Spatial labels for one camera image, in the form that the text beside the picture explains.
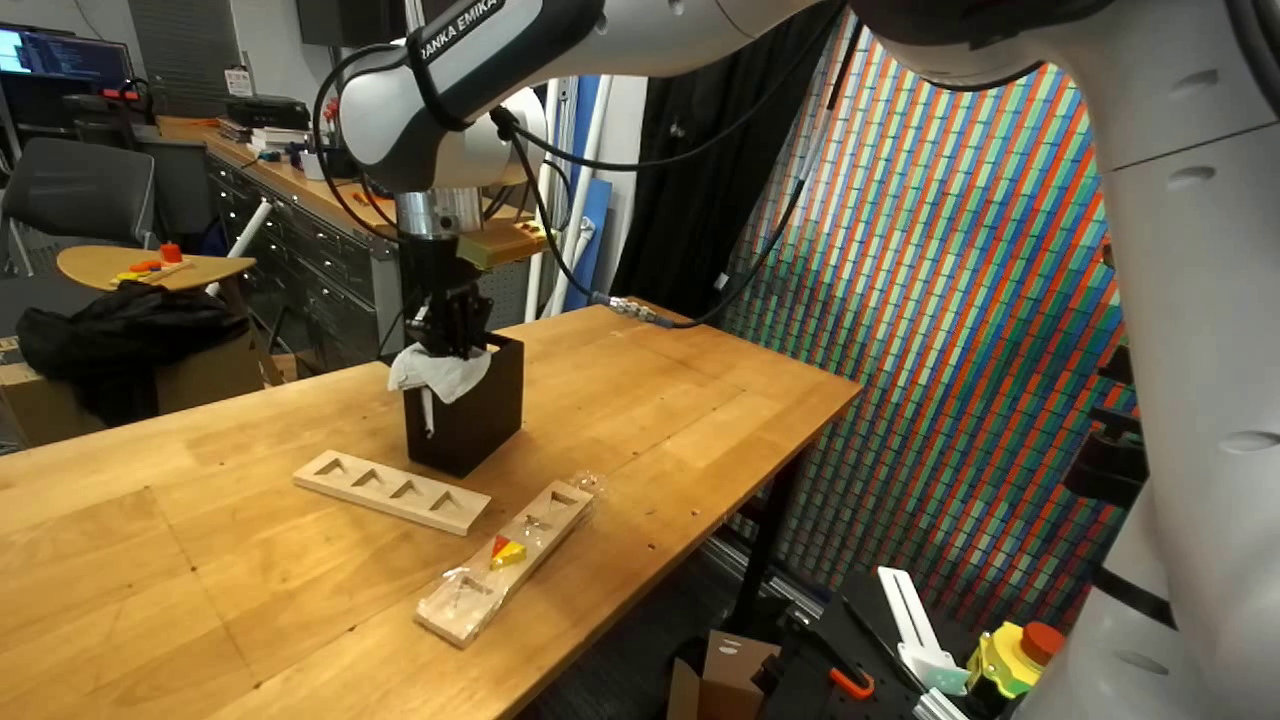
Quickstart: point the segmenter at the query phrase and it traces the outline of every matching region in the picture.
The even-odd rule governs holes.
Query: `cardboard box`
[[[266,380],[269,383],[294,383],[294,380],[302,380],[306,376],[306,368],[302,368],[302,361],[294,357],[294,353],[272,353],[269,361],[266,361]]]
[[[777,642],[754,635],[711,633],[704,669],[693,669],[687,661],[673,664],[670,720],[760,716],[765,691],[756,689],[756,677],[777,653]]]
[[[245,333],[228,343],[197,353],[156,370],[162,411],[211,404],[266,386],[266,334]],[[37,448],[104,429],[76,404],[72,383],[46,380],[16,357],[16,338],[0,338],[0,442]]]

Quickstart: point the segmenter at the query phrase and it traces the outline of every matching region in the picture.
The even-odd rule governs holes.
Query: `wooden board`
[[[108,248],[108,242],[76,242],[55,250],[55,267],[86,287],[114,292],[121,276],[142,265],[156,261],[149,248]],[[138,276],[142,282],[162,282],[171,292],[220,282],[254,267],[254,256],[183,256],[183,265]]]
[[[415,619],[451,642],[467,642],[504,608],[516,583],[562,548],[587,502],[592,491],[585,487],[545,487],[467,563],[444,573],[444,578],[423,591]]]
[[[451,534],[467,534],[475,514],[490,506],[484,491],[467,491],[345,451],[322,451],[298,473],[298,484]]]

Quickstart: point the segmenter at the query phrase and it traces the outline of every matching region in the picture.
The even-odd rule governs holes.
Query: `black box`
[[[490,343],[497,347],[490,376],[456,404],[439,404],[423,386],[406,393],[406,431],[412,460],[451,477],[467,477],[484,455],[516,436],[524,417],[524,343],[508,334],[490,334]]]
[[[294,94],[228,94],[228,121],[242,128],[307,128],[307,116]]]

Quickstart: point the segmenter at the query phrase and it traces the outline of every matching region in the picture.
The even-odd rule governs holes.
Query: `black holder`
[[[524,343],[490,334],[490,347],[497,347],[490,376],[456,404],[439,404],[429,386],[406,393],[406,431],[412,460],[434,464],[448,477],[467,477],[484,455],[516,436],[524,417]]]

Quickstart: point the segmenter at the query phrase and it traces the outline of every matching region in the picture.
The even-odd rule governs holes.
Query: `chair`
[[[6,187],[10,276],[0,271],[0,334],[26,309],[76,311],[94,294],[55,271],[69,242],[149,242],[156,158],[79,141],[28,141]]]
[[[63,242],[151,239],[156,158],[129,146],[79,141],[31,141],[6,187],[10,265],[37,276],[26,227],[47,234],[39,271],[55,271],[51,256]]]

